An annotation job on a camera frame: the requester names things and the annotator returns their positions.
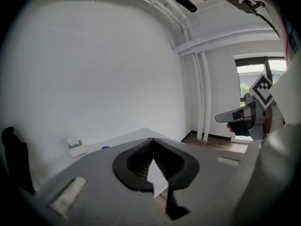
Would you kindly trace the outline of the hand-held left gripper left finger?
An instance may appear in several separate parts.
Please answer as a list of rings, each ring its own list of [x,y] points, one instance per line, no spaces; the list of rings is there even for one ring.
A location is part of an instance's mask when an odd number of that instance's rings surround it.
[[[55,226],[168,226],[153,190],[123,184],[137,176],[120,156],[150,142],[145,138],[89,153],[50,179],[35,200]]]

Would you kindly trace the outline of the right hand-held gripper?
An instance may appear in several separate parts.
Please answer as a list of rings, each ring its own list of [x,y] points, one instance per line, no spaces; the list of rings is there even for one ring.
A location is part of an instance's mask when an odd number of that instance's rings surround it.
[[[217,122],[229,122],[230,129],[237,136],[262,140],[268,133],[267,120],[271,119],[274,98],[270,92],[272,82],[261,73],[244,94],[244,106],[215,116]]]

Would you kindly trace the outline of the person's right forearm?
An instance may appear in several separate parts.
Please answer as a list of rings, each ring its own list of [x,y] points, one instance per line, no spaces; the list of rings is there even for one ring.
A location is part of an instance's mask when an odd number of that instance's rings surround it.
[[[271,87],[271,93],[274,100],[265,119],[267,134],[301,124],[301,52],[288,62],[288,69]]]

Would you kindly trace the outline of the white ceiling pipe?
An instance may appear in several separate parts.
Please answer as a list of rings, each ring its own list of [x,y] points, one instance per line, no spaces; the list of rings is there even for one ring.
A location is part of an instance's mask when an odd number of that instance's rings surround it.
[[[166,30],[174,47],[193,39],[188,15],[174,0],[92,0],[135,8],[157,19]]]

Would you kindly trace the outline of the black framed window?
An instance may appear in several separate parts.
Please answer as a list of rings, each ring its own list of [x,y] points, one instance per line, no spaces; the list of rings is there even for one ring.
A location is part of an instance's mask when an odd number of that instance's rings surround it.
[[[283,57],[253,57],[236,59],[238,80],[240,85],[240,106],[244,106],[244,94],[249,92],[252,84],[263,73],[275,84],[286,71],[286,61]]]

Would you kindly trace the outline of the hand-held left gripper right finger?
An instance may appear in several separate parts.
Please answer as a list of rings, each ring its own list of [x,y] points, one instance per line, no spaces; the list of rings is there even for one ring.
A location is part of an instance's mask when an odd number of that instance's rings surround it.
[[[243,153],[156,138],[155,163],[168,182],[166,211],[152,226],[233,226]]]

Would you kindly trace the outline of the white vertical pipe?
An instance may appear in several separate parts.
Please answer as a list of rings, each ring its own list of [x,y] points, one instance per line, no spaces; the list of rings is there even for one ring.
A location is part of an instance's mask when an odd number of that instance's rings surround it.
[[[200,63],[196,53],[192,53],[192,61],[194,65],[194,71],[196,76],[197,85],[197,98],[198,98],[198,130],[197,139],[202,140],[203,138],[203,104],[202,104],[202,81],[201,81],[201,70]]]
[[[204,130],[203,141],[207,142],[209,129],[210,129],[210,120],[211,120],[211,83],[210,83],[210,74],[209,74],[206,54],[204,51],[201,51],[200,54],[201,54],[201,59],[203,64],[205,87],[206,87],[206,119],[205,119],[205,130]]]

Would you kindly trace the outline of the black office chair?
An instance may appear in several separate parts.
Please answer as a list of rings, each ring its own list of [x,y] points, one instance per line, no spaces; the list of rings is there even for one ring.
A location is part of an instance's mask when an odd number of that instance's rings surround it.
[[[14,132],[14,127],[5,128],[1,140],[4,145],[11,181],[30,195],[35,195],[36,190],[31,179],[27,144],[20,141]]]

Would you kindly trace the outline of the grey white tissue box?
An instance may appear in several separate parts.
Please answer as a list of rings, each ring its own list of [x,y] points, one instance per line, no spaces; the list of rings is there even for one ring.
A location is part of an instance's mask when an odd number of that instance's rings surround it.
[[[86,148],[81,140],[68,138],[66,141],[68,143],[68,149],[72,158],[76,158],[87,153]]]

